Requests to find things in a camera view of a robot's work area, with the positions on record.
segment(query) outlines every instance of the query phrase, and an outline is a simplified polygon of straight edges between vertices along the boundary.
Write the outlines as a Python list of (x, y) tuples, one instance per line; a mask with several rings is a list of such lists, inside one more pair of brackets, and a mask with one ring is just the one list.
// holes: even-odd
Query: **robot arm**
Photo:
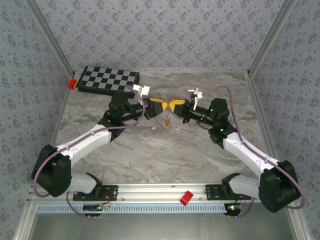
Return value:
[(210, 139), (222, 149), (238, 157), (257, 176), (257, 178), (250, 178), (239, 173), (227, 176), (222, 180), (222, 188), (226, 196), (244, 194), (260, 199), (262, 204), (273, 213), (301, 196), (295, 185), (270, 163), (279, 166), (298, 182), (293, 165), (286, 160), (279, 162), (268, 156), (239, 135), (237, 129), (228, 121), (230, 111), (225, 99), (213, 99), (209, 108), (206, 109), (198, 106), (198, 100), (202, 97), (198, 89), (190, 91), (190, 97), (190, 101), (170, 102), (171, 111), (183, 118), (184, 124), (190, 120), (196, 120), (198, 123), (211, 126), (208, 130)]
[(57, 147), (43, 147), (31, 178), (35, 178), (38, 169), (49, 156), (56, 154), (39, 173), (37, 183), (52, 197), (58, 197), (64, 192), (81, 192), (91, 194), (96, 199), (101, 193), (102, 182), (90, 173), (73, 173), (72, 168), (85, 155), (117, 138), (124, 131), (124, 122), (141, 117), (142, 104), (145, 105), (144, 117), (147, 120), (158, 116), (168, 105), (157, 98), (144, 98), (143, 103), (130, 104), (125, 93), (116, 93), (109, 103), (109, 110), (90, 131)]

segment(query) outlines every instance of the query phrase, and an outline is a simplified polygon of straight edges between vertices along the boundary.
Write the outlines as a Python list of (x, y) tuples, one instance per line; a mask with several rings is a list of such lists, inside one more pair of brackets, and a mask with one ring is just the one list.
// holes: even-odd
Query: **black mounting plate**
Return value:
[[(208, 184), (205, 185), (206, 199), (208, 201), (214, 200), (234, 200), (238, 199), (238, 194), (232, 194), (231, 196), (227, 197), (224, 191), (222, 190), (222, 184)], [(247, 195), (243, 195), (242, 198), (239, 200), (250, 200), (251, 197)]]
[(118, 196), (118, 186), (117, 185), (102, 185), (102, 190), (100, 195), (95, 199), (92, 194), (86, 194), (83, 192), (74, 192), (73, 201), (98, 201), (105, 202), (108, 201), (108, 197), (105, 195), (108, 194), (110, 196), (111, 201), (116, 201)]

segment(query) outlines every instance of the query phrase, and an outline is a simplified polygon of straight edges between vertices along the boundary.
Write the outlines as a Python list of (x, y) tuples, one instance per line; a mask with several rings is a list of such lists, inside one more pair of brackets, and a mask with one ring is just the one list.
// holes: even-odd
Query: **gray metal surface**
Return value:
[(242, 219), (221, 213), (109, 214), (87, 220), (75, 214), (37, 214), (29, 240), (295, 240), (288, 211), (256, 204)]

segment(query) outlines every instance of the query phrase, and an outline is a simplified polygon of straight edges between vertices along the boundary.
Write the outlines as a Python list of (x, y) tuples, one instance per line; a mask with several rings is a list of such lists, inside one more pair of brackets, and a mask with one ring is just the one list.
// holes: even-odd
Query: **gray marble floor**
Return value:
[[(224, 73), (141, 73), (140, 84), (150, 86), (149, 97), (182, 99), (188, 89), (207, 91), (218, 85), (230, 87), (235, 114), (242, 134), (262, 151), (265, 150), (247, 82)], [(201, 99), (199, 105), (209, 107), (213, 98), (225, 98), (222, 89)], [(56, 144), (68, 142), (91, 129), (108, 109), (110, 96), (72, 90)], [(104, 183), (218, 183), (227, 175), (253, 173), (231, 153), (212, 143), (207, 130), (195, 121), (182, 124), (171, 112), (170, 129), (165, 129), (163, 112), (151, 120), (143, 119), (137, 126), (126, 129), (120, 137), (101, 146), (80, 160), (73, 168), (76, 173), (90, 172)]]

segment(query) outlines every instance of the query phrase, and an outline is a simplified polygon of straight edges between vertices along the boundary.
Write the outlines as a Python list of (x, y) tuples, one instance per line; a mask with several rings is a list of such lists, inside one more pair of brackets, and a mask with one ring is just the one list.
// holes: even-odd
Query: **wallpaper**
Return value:
[(281, 160), (307, 194), (305, 213), (320, 239), (320, 2), (299, 1), (254, 81)]
[(13, 237), (68, 77), (21, 0), (0, 1), (0, 239)]
[(74, 71), (245, 70), (283, 0), (38, 0)]

